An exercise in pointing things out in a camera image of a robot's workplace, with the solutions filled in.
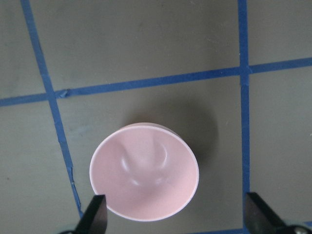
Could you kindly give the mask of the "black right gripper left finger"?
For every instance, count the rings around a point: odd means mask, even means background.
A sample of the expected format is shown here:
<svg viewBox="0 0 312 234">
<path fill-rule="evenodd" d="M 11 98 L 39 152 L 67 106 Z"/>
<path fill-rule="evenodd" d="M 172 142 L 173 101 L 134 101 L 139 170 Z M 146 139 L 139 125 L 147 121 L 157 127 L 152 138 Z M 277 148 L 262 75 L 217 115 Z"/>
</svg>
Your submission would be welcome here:
<svg viewBox="0 0 312 234">
<path fill-rule="evenodd" d="M 94 195 L 83 217 L 76 226 L 75 234 L 105 234 L 108 225 L 105 195 Z"/>
</svg>

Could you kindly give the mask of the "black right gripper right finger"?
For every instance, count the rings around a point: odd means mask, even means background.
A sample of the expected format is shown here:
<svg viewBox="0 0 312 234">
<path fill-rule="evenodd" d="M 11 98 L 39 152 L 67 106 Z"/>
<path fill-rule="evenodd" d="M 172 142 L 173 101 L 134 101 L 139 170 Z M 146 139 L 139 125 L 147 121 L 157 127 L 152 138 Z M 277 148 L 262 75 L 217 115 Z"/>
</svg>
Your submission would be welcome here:
<svg viewBox="0 0 312 234">
<path fill-rule="evenodd" d="M 244 224 L 250 234 L 289 234 L 290 228 L 255 192 L 246 193 Z"/>
</svg>

